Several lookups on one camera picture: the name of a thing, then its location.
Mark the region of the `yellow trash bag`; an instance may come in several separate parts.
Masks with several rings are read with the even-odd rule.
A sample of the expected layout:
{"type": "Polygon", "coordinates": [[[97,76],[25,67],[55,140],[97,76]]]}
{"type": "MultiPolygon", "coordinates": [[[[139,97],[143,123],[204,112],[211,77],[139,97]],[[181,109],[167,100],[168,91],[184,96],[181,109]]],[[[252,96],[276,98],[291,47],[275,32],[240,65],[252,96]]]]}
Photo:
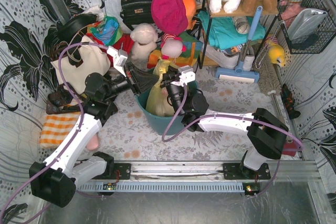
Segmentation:
{"type": "Polygon", "coordinates": [[[156,115],[156,116],[157,116],[156,105],[158,103],[159,92],[162,89],[160,87],[160,84],[163,79],[163,74],[167,72],[169,66],[177,68],[177,65],[175,65],[173,62],[160,59],[158,63],[156,64],[155,68],[153,69],[153,74],[158,76],[159,79],[157,83],[150,90],[145,109],[149,113],[156,115]]]}

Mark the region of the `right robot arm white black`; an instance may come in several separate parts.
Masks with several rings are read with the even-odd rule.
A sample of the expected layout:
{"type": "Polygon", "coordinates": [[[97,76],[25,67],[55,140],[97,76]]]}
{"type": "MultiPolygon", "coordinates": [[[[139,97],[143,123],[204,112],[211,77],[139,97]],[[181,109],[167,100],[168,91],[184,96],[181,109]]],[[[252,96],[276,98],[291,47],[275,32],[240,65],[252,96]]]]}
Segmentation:
{"type": "Polygon", "coordinates": [[[169,67],[163,74],[161,87],[167,90],[167,99],[175,114],[164,133],[167,133],[181,117],[184,129],[191,132],[228,132],[246,134],[252,143],[239,163],[223,166],[226,179],[269,179],[266,161],[280,160],[288,128],[268,110],[258,108],[254,113],[232,114],[209,109],[209,104],[199,89],[188,89],[195,80],[195,73],[189,66],[169,67]]]}

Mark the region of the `teal trash bin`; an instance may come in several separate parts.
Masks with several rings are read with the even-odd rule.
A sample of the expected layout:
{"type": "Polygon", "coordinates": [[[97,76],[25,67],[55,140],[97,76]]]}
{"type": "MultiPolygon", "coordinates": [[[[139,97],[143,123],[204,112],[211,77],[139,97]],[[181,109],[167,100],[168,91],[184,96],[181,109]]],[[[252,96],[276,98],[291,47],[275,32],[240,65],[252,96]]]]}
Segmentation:
{"type": "MultiPolygon", "coordinates": [[[[188,88],[188,91],[196,91],[197,83],[195,81],[190,82],[188,84],[187,88],[188,88]]],[[[145,109],[150,90],[151,89],[149,89],[145,93],[142,93],[141,95],[139,95],[136,98],[136,101],[137,101],[138,105],[141,107],[141,109],[143,110],[144,115],[145,115],[150,127],[158,135],[163,135],[164,131],[166,130],[168,124],[170,123],[170,121],[172,120],[174,115],[171,116],[171,117],[160,117],[160,116],[156,116],[156,115],[153,115],[153,114],[149,113],[145,109]]],[[[175,121],[173,122],[173,124],[171,125],[169,130],[167,131],[166,135],[174,135],[174,134],[178,133],[179,131],[181,131],[184,127],[184,125],[182,123],[182,119],[183,119],[183,116],[179,115],[175,119],[175,121]]]]}

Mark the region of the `blue floor mop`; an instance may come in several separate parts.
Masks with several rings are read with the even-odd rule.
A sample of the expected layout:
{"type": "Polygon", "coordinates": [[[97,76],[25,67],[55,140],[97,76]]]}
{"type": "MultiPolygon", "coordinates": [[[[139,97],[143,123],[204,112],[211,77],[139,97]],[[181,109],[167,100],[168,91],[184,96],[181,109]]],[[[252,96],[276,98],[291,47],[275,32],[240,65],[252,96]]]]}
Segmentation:
{"type": "Polygon", "coordinates": [[[258,82],[259,77],[260,77],[259,73],[256,71],[245,71],[243,66],[244,66],[245,58],[247,56],[247,51],[250,46],[250,42],[252,41],[253,35],[256,31],[262,11],[263,11],[263,7],[258,6],[254,14],[253,21],[250,26],[250,30],[248,33],[247,41],[245,43],[245,47],[243,48],[243,52],[239,56],[238,63],[235,66],[235,68],[228,69],[228,68],[218,67],[215,73],[215,78],[229,80],[229,81],[246,82],[246,83],[257,83],[258,82]]]}

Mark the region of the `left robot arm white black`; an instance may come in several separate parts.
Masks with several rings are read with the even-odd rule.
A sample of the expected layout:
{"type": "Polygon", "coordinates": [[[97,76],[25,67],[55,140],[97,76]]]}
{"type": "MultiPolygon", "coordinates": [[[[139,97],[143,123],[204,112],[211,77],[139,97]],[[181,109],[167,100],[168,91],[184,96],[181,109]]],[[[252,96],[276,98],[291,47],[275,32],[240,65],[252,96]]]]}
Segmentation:
{"type": "Polygon", "coordinates": [[[58,207],[68,205],[77,188],[96,177],[117,173],[114,158],[96,152],[88,160],[76,161],[89,141],[99,132],[110,116],[117,113],[115,98],[131,90],[135,95],[150,90],[159,78],[129,62],[115,79],[94,72],[85,79],[87,100],[80,104],[81,115],[70,133],[43,163],[34,162],[29,169],[31,192],[58,207]]]}

